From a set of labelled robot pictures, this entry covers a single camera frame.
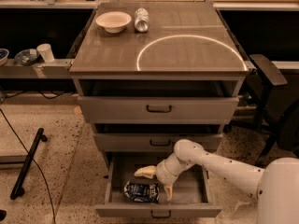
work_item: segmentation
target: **soda can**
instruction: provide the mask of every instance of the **soda can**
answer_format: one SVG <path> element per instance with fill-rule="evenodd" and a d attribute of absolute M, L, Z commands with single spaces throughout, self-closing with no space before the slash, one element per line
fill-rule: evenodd
<path fill-rule="evenodd" d="M 149 13 L 144 8 L 139 8 L 135 12 L 135 29 L 140 33 L 145 33 L 150 27 Z"/>

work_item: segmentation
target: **drawer handle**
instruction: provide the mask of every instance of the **drawer handle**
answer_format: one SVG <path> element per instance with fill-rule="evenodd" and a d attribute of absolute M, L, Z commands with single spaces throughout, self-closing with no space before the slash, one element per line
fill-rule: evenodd
<path fill-rule="evenodd" d="M 150 113 L 169 113 L 172 110 L 172 106 L 158 106 L 158 105 L 147 105 L 147 111 Z"/>
<path fill-rule="evenodd" d="M 151 139 L 149 140 L 149 144 L 151 146 L 161 146 L 161 147 L 166 147 L 171 145 L 171 141 L 168 139 L 166 142 L 159 142 L 159 141 L 152 141 Z"/>
<path fill-rule="evenodd" d="M 153 211 L 152 210 L 151 210 L 150 214 L 151 214 L 151 217 L 153 217 L 153 218 L 169 218 L 169 217 L 171 217 L 171 211 L 170 210 L 168 211 L 168 215 L 167 216 L 155 216 L 155 215 L 153 215 Z"/>

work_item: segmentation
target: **bowl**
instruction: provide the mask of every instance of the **bowl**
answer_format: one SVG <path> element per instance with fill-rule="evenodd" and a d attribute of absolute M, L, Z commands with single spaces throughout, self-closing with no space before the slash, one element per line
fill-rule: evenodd
<path fill-rule="evenodd" d="M 9 50 L 0 49 L 0 65 L 4 65 L 8 60 Z"/>
<path fill-rule="evenodd" d="M 25 49 L 15 56 L 15 61 L 21 65 L 31 65 L 37 63 L 39 58 L 37 49 Z"/>
<path fill-rule="evenodd" d="M 131 16 L 127 13 L 112 11 L 97 17 L 96 24 L 104 27 L 109 33 L 116 34 L 120 33 L 131 20 Z"/>

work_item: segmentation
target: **black snack bag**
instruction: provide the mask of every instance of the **black snack bag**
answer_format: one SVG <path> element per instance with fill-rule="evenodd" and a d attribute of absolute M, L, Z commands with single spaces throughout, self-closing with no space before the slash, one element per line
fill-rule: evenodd
<path fill-rule="evenodd" d="M 124 186 L 124 194 L 139 203 L 159 202 L 158 183 L 142 183 L 140 181 L 128 181 Z"/>

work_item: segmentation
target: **curved white line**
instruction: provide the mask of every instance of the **curved white line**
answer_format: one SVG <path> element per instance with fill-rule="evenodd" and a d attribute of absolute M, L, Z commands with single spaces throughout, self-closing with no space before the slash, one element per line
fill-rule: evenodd
<path fill-rule="evenodd" d="M 218 44 L 224 46 L 225 48 L 229 49 L 230 51 L 232 51 L 232 52 L 233 52 L 233 53 L 240 59 L 240 61 L 241 61 L 241 62 L 243 63 L 243 65 L 244 65 L 244 67 L 246 67 L 245 64 L 244 64 L 244 61 L 243 61 L 242 57 L 241 57 L 241 56 L 240 56 L 234 49 L 232 49 L 231 47 L 229 47 L 229 46 L 226 45 L 225 43 L 220 42 L 220 41 L 218 41 L 218 40 L 216 40 L 216 39 L 213 39 L 213 38 L 210 38 L 210 37 L 206 37 L 206 36 L 202 36 L 202 35 L 170 35 L 170 36 L 166 36 L 166 37 L 163 37 L 163 38 L 159 38 L 159 39 L 157 39 L 157 40 L 154 40 L 154 41 L 148 43 L 148 45 L 145 46 L 145 47 L 139 52 L 139 54 L 138 54 L 138 56 L 137 56 L 137 61 L 136 61 L 137 70 L 140 71 L 139 61 L 140 61 L 140 58 L 141 58 L 142 54 L 144 53 L 144 51 L 145 51 L 148 47 L 150 47 L 151 45 L 153 45 L 153 44 L 155 44 L 155 43 L 157 43 L 157 42 L 159 42 L 159 41 L 166 40 L 166 39 L 170 39 L 170 38 L 174 38 L 174 37 L 196 37 L 196 38 L 202 38 L 202 39 L 204 39 L 204 40 L 208 40 L 208 41 L 216 42 L 216 43 L 218 43 Z"/>

